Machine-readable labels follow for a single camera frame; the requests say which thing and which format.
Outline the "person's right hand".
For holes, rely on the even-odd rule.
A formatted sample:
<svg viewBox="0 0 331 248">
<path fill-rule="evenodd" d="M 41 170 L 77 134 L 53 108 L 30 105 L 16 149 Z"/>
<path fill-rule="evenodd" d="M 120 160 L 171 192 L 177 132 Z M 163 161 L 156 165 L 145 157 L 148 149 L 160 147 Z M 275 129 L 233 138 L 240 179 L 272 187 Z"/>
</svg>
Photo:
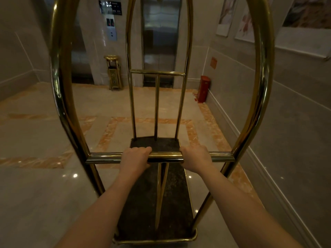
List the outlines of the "person's right hand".
<svg viewBox="0 0 331 248">
<path fill-rule="evenodd" d="M 194 159 L 183 159 L 181 165 L 186 170 L 201 175 L 205 170 L 213 166 L 213 162 L 207 147 L 199 145 L 199 154 L 197 154 L 197 157 Z"/>
</svg>

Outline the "person's left hand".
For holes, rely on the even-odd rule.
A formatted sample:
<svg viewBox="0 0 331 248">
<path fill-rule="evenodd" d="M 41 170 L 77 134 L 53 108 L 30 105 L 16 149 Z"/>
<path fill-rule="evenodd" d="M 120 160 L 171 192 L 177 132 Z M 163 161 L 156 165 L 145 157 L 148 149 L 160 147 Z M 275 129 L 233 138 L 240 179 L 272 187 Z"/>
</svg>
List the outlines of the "person's left hand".
<svg viewBox="0 0 331 248">
<path fill-rule="evenodd" d="M 137 179 L 150 167 L 148 158 L 130 158 L 127 156 L 127 149 L 122 153 L 119 167 L 119 175 L 131 179 Z"/>
</svg>

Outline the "brass luggage cart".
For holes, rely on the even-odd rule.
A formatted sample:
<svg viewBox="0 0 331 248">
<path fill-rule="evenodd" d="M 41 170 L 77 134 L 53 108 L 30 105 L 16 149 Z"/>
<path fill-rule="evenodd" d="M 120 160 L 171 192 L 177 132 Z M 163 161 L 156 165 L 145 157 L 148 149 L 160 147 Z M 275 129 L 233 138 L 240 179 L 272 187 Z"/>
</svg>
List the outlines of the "brass luggage cart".
<svg viewBox="0 0 331 248">
<path fill-rule="evenodd" d="M 71 51 L 72 51 L 72 30 L 74 21 L 76 19 L 77 8 L 80 0 L 56 0 L 53 7 L 53 15 L 51 20 L 51 47 L 50 47 L 50 61 L 52 73 L 52 88 L 53 96 L 60 118 L 60 122 L 71 142 L 81 165 L 84 167 L 95 192 L 101 196 L 105 192 L 104 185 L 101 181 L 97 171 L 96 164 L 117 164 L 121 161 L 122 153 L 91 153 L 85 141 L 76 109 L 74 106 L 73 92 L 72 92 L 72 68 L 71 68 Z M 181 115 L 184 103 L 184 93 L 187 85 L 187 74 L 190 64 L 193 38 L 193 0 L 186 0 L 187 16 L 188 16 L 188 38 L 187 38 L 187 54 L 185 71 L 151 71 L 131 69 L 131 26 L 133 19 L 133 11 L 136 0 L 129 0 L 127 20 L 126 20 L 126 61 L 127 73 L 129 82 L 130 108 L 131 119 L 133 127 L 133 138 L 131 140 L 131 147 L 143 147 L 151 144 L 152 152 L 148 158 L 148 163 L 158 164 L 157 187 L 156 187 L 156 205 L 155 218 L 153 215 L 144 213 L 142 220 L 155 220 L 155 229 L 148 231 L 143 228 L 143 233 L 140 234 L 137 230 L 129 230 L 130 224 L 133 221 L 139 220 L 138 217 L 133 216 L 133 210 L 138 209 L 139 197 L 129 197 L 127 203 L 127 210 L 125 209 L 123 216 L 119 220 L 118 228 L 113 242 L 118 244 L 148 244 L 148 243 L 170 243 L 170 242 L 187 242 L 193 241 L 197 237 L 197 225 L 201 221 L 205 212 L 211 205 L 213 199 L 209 192 L 203 201 L 197 215 L 194 217 L 193 213 L 188 215 L 188 203 L 192 206 L 191 197 L 187 181 L 184 180 L 184 169 L 179 168 L 179 163 L 183 162 L 183 156 L 179 152 L 179 126 L 181 123 Z M 225 165 L 221 169 L 221 173 L 227 178 L 231 175 L 234 168 L 237 166 L 239 160 L 249 147 L 254 136 L 256 135 L 265 111 L 267 109 L 270 98 L 273 70 L 274 70 L 274 29 L 272 16 L 270 14 L 270 5 L 268 0 L 246 0 L 249 7 L 251 21 L 254 30 L 254 44 L 255 44 L 255 82 L 253 98 L 250 106 L 250 112 L 246 119 L 246 123 L 242 132 L 240 133 L 234 148 L 231 152 L 210 152 L 213 162 L 223 162 Z M 156 75 L 157 81 L 160 76 L 181 76 L 183 77 L 179 112 L 176 121 L 176 132 L 174 138 L 159 138 L 157 137 L 158 130 L 158 111 L 159 111 L 159 84 L 156 86 L 155 93 L 155 134 L 153 137 L 137 137 L 136 122 L 134 112 L 134 98 L 133 98 L 133 84 L 132 74 L 152 74 Z M 180 207 L 178 212 L 170 220 L 178 221 L 178 227 L 175 229 L 164 230 L 159 232 L 160 218 L 165 218 L 162 215 L 162 200 L 164 190 L 166 187 L 166 179 L 168 175 L 168 168 L 171 163 L 176 164 L 175 178 L 179 180 L 179 191 L 173 189 L 176 196 L 183 196 L 182 201 L 184 206 Z"/>
</svg>

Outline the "person's left forearm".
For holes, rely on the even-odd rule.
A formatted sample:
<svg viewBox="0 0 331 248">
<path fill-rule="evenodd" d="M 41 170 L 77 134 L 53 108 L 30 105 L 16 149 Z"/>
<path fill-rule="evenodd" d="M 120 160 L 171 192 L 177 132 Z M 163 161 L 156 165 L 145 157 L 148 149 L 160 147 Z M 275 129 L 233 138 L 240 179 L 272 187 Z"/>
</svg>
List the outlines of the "person's left forearm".
<svg viewBox="0 0 331 248">
<path fill-rule="evenodd" d="M 54 248 L 110 248 L 128 195 L 145 170 L 123 171 L 69 228 Z"/>
</svg>

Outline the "person's right forearm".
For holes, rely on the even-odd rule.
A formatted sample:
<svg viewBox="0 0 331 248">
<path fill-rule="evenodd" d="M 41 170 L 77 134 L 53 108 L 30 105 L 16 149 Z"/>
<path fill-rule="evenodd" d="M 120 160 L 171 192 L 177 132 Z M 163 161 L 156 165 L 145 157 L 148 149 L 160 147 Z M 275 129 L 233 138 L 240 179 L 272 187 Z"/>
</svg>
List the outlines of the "person's right forearm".
<svg viewBox="0 0 331 248">
<path fill-rule="evenodd" d="M 257 202 L 213 164 L 198 170 L 239 248 L 303 248 Z"/>
</svg>

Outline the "red fire extinguisher box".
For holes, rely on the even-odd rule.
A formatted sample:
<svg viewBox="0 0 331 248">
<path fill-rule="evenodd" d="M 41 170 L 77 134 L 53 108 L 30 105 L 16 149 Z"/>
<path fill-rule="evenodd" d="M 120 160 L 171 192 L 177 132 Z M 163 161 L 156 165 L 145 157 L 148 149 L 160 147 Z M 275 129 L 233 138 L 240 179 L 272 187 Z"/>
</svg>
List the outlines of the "red fire extinguisher box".
<svg viewBox="0 0 331 248">
<path fill-rule="evenodd" d="M 200 104 L 205 103 L 210 84 L 211 84 L 211 79 L 208 76 L 201 75 L 200 84 L 196 95 L 196 100 L 198 103 Z"/>
</svg>

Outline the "gold standing ashtray bin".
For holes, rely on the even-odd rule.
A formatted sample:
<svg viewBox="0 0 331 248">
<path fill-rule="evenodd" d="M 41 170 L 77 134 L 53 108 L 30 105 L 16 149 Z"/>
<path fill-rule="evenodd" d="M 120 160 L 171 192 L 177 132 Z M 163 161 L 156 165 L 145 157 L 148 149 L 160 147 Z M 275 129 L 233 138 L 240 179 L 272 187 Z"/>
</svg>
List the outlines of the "gold standing ashtray bin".
<svg viewBox="0 0 331 248">
<path fill-rule="evenodd" d="M 104 59 L 107 63 L 109 89 L 112 91 L 122 90 L 123 84 L 121 80 L 121 67 L 119 65 L 119 57 L 117 55 L 105 55 Z"/>
</svg>

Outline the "steel elevator door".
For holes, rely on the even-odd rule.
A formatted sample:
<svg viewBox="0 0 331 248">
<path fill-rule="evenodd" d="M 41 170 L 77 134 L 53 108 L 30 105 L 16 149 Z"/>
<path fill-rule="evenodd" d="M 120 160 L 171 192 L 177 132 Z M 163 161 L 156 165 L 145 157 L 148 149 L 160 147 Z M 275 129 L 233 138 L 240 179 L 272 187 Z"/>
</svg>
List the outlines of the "steel elevator door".
<svg viewBox="0 0 331 248">
<path fill-rule="evenodd" d="M 141 0 L 143 69 L 175 71 L 182 0 Z"/>
</svg>

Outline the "dark open elevator doorway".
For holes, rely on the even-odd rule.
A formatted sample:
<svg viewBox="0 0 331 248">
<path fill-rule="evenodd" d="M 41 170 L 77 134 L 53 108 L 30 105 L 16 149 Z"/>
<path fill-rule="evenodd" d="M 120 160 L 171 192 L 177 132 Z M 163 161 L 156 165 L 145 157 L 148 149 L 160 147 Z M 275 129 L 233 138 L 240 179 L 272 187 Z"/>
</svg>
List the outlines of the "dark open elevator doorway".
<svg viewBox="0 0 331 248">
<path fill-rule="evenodd" d="M 49 45 L 51 18 L 53 15 L 53 6 L 55 0 L 43 0 L 43 2 L 44 2 L 44 6 L 42 8 L 44 12 L 43 34 L 45 35 L 45 40 L 47 45 Z M 89 64 L 89 59 L 87 56 L 78 15 L 76 15 L 75 17 L 75 22 L 73 26 L 71 59 L 72 59 L 72 82 L 81 83 L 81 84 L 94 84 L 92 71 Z"/>
</svg>

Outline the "elevator call button panel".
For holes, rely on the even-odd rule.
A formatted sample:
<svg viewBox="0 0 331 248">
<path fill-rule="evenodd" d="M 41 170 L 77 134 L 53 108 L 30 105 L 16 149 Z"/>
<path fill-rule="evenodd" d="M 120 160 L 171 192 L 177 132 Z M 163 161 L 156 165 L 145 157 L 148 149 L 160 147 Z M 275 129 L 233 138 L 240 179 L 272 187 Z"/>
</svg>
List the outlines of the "elevator call button panel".
<svg viewBox="0 0 331 248">
<path fill-rule="evenodd" d="M 110 41 L 117 41 L 117 31 L 115 27 L 115 20 L 113 14 L 105 14 L 105 21 L 106 21 L 106 33 L 108 40 Z"/>
</svg>

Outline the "black elevator display screen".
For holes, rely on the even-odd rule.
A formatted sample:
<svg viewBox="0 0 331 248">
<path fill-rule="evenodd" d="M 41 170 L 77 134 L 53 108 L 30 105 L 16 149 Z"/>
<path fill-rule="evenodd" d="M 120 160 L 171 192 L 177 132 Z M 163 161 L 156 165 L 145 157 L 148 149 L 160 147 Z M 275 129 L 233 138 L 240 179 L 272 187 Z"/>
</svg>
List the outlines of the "black elevator display screen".
<svg viewBox="0 0 331 248">
<path fill-rule="evenodd" d="M 119 1 L 98 0 L 100 12 L 102 15 L 122 16 L 122 3 Z"/>
</svg>

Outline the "framed floral wall picture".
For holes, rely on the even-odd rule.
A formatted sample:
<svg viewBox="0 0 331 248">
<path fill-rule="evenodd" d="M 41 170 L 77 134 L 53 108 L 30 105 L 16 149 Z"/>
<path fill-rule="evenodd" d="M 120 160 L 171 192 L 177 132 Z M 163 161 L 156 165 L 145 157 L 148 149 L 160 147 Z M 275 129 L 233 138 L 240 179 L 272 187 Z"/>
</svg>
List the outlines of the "framed floral wall picture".
<svg viewBox="0 0 331 248">
<path fill-rule="evenodd" d="M 227 37 L 238 0 L 224 0 L 216 34 Z"/>
<path fill-rule="evenodd" d="M 254 28 L 252 17 L 249 11 L 247 0 L 245 0 L 245 9 L 242 14 L 242 20 L 239 24 L 235 39 L 254 43 Z"/>
</svg>

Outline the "large framed wall picture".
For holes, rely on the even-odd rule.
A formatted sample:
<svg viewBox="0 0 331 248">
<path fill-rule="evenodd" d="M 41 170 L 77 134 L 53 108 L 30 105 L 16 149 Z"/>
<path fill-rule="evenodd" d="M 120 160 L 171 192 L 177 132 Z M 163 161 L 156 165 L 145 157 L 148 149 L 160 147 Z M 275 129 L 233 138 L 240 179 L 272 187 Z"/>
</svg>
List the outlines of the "large framed wall picture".
<svg viewBox="0 0 331 248">
<path fill-rule="evenodd" d="M 317 58 L 331 58 L 331 0 L 292 0 L 275 45 Z"/>
</svg>

